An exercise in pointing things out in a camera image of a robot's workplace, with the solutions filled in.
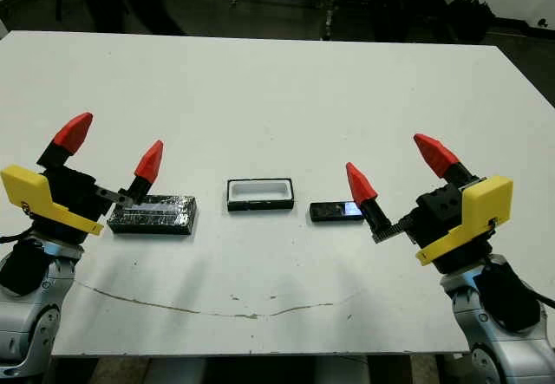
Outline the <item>right gripper yellow mount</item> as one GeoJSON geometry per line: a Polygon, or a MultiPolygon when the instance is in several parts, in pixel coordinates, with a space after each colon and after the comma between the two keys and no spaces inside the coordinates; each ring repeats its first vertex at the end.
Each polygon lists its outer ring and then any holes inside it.
{"type": "Polygon", "coordinates": [[[423,133],[413,140],[424,161],[448,184],[422,194],[416,207],[392,225],[376,201],[378,193],[348,162],[351,196],[376,243],[406,233],[420,247],[416,258],[421,265],[449,274],[492,253],[489,239],[511,217],[513,181],[504,176],[480,179],[439,140],[423,133]]]}

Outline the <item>left gripper yellow mount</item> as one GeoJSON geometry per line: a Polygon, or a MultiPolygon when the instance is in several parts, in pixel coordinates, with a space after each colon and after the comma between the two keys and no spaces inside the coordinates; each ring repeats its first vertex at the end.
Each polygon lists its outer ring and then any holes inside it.
{"type": "MultiPolygon", "coordinates": [[[[60,167],[86,139],[93,115],[79,114],[53,137],[37,161],[44,168],[60,167]]],[[[100,235],[98,223],[113,205],[140,204],[157,179],[164,143],[156,140],[141,157],[128,189],[112,192],[95,183],[85,173],[67,167],[33,172],[17,165],[1,171],[4,189],[11,204],[31,219],[30,233],[56,242],[80,245],[90,234],[100,235]]]]}

